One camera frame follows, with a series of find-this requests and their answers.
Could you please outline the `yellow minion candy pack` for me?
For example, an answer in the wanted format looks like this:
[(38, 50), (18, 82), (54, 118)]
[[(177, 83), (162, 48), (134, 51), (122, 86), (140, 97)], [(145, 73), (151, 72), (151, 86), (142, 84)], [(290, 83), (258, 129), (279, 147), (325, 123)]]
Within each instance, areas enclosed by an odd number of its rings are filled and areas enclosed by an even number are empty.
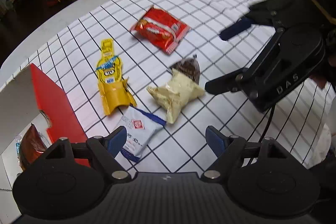
[(114, 40), (101, 41), (101, 58), (96, 65), (96, 74), (101, 83), (111, 84), (122, 79), (122, 60), (114, 53)]

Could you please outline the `light blue snack packet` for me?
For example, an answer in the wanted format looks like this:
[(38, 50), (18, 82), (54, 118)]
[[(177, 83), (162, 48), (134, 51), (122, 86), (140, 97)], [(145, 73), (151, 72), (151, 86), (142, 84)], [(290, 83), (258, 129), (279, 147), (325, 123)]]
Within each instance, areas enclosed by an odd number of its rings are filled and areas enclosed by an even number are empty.
[(19, 150), (20, 150), (20, 146), (21, 146), (21, 141), (22, 141), (22, 136), (19, 134), (15, 138), (15, 149), (16, 149), (16, 152), (17, 152), (17, 158), (18, 159), (19, 159)]

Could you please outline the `white blue snack packet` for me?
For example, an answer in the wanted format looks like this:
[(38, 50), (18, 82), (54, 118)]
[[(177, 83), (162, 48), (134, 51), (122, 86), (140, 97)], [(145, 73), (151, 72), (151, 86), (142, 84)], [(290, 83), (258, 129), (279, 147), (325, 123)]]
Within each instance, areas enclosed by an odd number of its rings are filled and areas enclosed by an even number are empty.
[(126, 142), (121, 149), (122, 155), (130, 161), (139, 162), (150, 139), (165, 125), (166, 121), (162, 118), (129, 106), (116, 126), (126, 129)]

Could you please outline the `white black grid tablecloth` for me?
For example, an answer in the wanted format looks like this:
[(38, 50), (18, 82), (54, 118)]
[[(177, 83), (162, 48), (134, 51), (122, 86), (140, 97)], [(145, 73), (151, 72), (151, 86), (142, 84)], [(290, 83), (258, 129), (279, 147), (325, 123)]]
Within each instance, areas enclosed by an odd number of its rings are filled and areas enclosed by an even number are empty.
[[(87, 137), (112, 132), (125, 112), (118, 107), (106, 115), (98, 91), (96, 69), (100, 44), (113, 39), (122, 61), (122, 75), (137, 107), (166, 118), (166, 110), (152, 91), (169, 82), (173, 71), (206, 82), (248, 67), (274, 34), (271, 27), (253, 26), (223, 41), (219, 32), (263, 0), (107, 0), (54, 34), (18, 67), (34, 64), (68, 96)], [(162, 9), (189, 26), (189, 32), (170, 54), (130, 28), (150, 8)], [(226, 135), (248, 141), (269, 136), (301, 164), (308, 166), (333, 100), (333, 88), (319, 89), (306, 80), (282, 99), (273, 111), (258, 112), (248, 98), (233, 88), (209, 93), (189, 102), (174, 123), (154, 134), (137, 161), (123, 155), (117, 161), (130, 173), (197, 172), (206, 170), (215, 155), (206, 145), (205, 130), (212, 125)]]

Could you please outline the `yellow snack packet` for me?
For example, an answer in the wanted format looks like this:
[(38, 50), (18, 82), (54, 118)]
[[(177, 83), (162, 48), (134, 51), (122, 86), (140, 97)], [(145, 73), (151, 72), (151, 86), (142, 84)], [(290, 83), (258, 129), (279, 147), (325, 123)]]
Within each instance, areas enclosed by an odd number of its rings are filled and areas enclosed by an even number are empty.
[(127, 89), (127, 79), (109, 84), (99, 81), (98, 89), (105, 115), (112, 114), (119, 106), (137, 106), (134, 97)]

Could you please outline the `copper brown snack packet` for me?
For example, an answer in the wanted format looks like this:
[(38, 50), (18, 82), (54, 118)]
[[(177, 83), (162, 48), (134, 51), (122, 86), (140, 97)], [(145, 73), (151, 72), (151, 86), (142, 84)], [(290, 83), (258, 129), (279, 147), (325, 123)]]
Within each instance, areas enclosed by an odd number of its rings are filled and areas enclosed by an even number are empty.
[(52, 144), (48, 135), (41, 134), (32, 123), (23, 135), (18, 159), (22, 170), (26, 170)]

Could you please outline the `cream snack packet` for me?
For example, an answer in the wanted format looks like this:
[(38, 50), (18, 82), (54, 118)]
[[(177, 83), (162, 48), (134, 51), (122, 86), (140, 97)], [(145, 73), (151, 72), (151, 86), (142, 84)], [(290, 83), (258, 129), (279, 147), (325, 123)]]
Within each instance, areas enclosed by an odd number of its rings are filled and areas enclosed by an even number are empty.
[(166, 110), (166, 121), (175, 123), (181, 110), (191, 101), (204, 96), (205, 90), (185, 74), (172, 70), (173, 76), (163, 86), (146, 88), (154, 100)]

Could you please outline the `red snack bag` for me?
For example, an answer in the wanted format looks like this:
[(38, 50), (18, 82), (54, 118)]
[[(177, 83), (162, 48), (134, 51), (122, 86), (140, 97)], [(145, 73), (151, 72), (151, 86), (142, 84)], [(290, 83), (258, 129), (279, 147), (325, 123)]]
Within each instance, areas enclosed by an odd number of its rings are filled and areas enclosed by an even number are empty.
[(175, 51), (189, 30), (190, 26), (183, 21), (154, 6), (130, 28), (130, 31), (138, 32), (167, 55)]

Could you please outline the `red and white cardboard box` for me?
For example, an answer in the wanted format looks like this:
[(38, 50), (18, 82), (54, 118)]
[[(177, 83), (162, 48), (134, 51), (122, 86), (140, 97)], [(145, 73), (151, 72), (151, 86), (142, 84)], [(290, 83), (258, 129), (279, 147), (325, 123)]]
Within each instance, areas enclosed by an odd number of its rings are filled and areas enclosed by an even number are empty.
[(67, 137), (86, 141), (65, 91), (31, 64), (1, 88), (1, 201), (13, 201), (12, 187), (20, 172), (16, 144), (31, 124), (49, 143)]

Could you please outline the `dark brown snack packet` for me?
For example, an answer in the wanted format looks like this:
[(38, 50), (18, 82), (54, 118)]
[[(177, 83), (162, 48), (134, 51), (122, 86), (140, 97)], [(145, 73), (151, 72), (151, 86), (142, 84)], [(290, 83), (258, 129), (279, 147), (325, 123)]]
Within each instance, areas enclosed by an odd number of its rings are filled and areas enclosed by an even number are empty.
[(201, 75), (201, 70), (199, 63), (197, 61), (197, 55), (193, 55), (192, 57), (186, 57), (184, 59), (181, 59), (171, 65), (169, 67), (170, 71), (172, 69), (175, 69), (184, 75), (186, 75), (188, 78), (193, 80), (195, 83), (199, 83), (199, 78)]

